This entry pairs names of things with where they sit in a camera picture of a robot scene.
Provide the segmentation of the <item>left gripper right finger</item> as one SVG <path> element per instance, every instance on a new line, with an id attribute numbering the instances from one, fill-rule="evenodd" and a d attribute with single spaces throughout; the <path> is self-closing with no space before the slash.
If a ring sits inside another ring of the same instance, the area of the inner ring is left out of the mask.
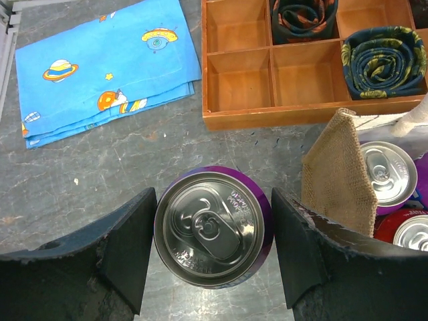
<path id="1" fill-rule="evenodd" d="M 427 254 L 343 227 L 272 189 L 275 243 L 296 320 L 426 320 Z"/>

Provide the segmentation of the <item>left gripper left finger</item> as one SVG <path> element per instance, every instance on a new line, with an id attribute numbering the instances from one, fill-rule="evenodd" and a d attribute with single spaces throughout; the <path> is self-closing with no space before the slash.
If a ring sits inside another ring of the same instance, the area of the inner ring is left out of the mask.
<path id="1" fill-rule="evenodd" d="M 2 320 L 132 320 L 140 314 L 157 199 L 149 187 L 34 250 L 1 256 Z"/>

